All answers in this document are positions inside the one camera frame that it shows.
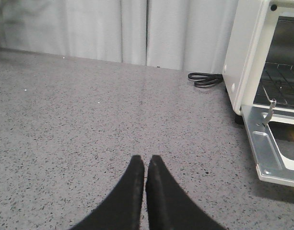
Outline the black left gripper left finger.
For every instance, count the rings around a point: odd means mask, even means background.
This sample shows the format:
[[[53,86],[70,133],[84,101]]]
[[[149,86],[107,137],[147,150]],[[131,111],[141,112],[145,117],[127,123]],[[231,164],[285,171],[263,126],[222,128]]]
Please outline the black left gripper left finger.
[[[131,157],[121,179],[102,201],[73,230],[138,230],[144,186],[141,156]]]

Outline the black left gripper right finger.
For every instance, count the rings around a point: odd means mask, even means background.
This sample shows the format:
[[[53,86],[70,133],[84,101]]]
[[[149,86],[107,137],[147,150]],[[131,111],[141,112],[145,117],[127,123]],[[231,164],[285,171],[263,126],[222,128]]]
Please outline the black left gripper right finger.
[[[224,229],[189,198],[159,155],[149,163],[146,198],[151,230]]]

